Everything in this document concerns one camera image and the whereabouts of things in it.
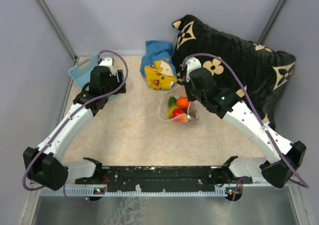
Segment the yellow green toy citrus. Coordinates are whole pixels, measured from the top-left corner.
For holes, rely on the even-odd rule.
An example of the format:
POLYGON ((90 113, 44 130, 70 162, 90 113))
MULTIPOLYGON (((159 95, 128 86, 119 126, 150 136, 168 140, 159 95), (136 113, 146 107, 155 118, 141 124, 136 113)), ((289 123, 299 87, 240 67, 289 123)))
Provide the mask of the yellow green toy citrus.
POLYGON ((173 111, 176 109, 177 107, 176 106, 172 106, 169 108, 169 111, 168 111, 168 118, 169 119, 172 119, 173 118, 173 111))

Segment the orange toy fruit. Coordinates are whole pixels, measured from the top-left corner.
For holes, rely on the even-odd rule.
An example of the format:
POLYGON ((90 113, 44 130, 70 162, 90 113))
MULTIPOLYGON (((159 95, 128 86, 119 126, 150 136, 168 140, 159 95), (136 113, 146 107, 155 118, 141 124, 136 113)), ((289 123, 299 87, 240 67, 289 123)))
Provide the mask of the orange toy fruit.
POLYGON ((180 97, 177 99, 176 101, 176 105, 183 109, 183 110, 186 110, 189 106, 189 100, 187 99, 187 97, 180 97))

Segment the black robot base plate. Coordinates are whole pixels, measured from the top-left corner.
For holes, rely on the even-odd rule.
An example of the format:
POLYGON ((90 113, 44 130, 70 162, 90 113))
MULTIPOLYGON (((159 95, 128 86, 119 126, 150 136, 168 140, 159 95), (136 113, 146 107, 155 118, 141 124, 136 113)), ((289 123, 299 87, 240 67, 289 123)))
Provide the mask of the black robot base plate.
POLYGON ((102 166, 77 185, 107 186, 109 192, 213 192, 216 187, 239 180, 227 166, 102 166))

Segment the clear dotted zip top bag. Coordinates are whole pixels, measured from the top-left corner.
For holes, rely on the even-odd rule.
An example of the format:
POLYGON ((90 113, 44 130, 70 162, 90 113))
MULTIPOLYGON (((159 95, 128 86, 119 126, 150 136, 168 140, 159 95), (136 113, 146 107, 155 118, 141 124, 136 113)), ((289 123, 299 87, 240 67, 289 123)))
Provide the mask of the clear dotted zip top bag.
POLYGON ((182 124, 193 124, 199 118, 195 104, 187 98, 183 86, 162 94, 158 116, 163 121, 182 124))

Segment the dark maroon toy plum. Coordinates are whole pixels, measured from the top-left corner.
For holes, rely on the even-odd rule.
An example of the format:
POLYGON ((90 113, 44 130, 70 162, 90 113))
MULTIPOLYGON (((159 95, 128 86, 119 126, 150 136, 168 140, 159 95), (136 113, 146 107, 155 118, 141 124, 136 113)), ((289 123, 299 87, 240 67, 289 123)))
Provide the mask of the dark maroon toy plum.
POLYGON ((198 119, 198 112, 196 110, 190 110, 188 115, 191 117, 192 120, 198 119))

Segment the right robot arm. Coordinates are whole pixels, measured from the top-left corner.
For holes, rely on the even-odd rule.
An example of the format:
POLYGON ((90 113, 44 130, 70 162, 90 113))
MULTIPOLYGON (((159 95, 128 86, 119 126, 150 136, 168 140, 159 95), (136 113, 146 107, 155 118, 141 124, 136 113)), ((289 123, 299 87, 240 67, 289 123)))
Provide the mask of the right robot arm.
POLYGON ((240 130, 263 153, 260 158, 234 157, 222 171, 223 179, 234 183, 240 177, 264 178, 272 186, 283 188, 300 167, 307 149, 305 144, 293 143, 259 122, 235 92, 217 87, 206 68, 187 72, 185 89, 189 100, 199 101, 209 112, 240 130))

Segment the green orange toy mango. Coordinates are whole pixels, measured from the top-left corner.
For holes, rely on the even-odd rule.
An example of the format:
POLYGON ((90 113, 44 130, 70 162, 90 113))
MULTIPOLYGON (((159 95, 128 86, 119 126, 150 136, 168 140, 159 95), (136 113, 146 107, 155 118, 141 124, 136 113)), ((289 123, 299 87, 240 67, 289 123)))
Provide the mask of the green orange toy mango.
POLYGON ((171 107, 175 106, 176 105, 176 101, 177 101, 177 99, 174 96, 171 96, 168 99, 168 107, 171 108, 171 107))

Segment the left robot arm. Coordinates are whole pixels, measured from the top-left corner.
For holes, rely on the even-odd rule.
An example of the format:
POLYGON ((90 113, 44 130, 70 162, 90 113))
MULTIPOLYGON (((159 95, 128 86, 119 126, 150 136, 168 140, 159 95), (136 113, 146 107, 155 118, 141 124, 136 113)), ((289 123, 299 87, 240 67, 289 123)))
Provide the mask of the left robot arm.
POLYGON ((54 191, 81 178, 95 184, 102 181, 104 172, 98 161, 83 158, 64 163, 63 158, 77 134, 105 107, 109 98, 126 92, 127 78, 127 69, 115 70, 112 65, 97 65, 91 70, 89 81, 57 127, 35 148, 27 147, 23 152, 22 185, 26 190, 32 189, 26 180, 38 183, 40 189, 47 187, 54 191))

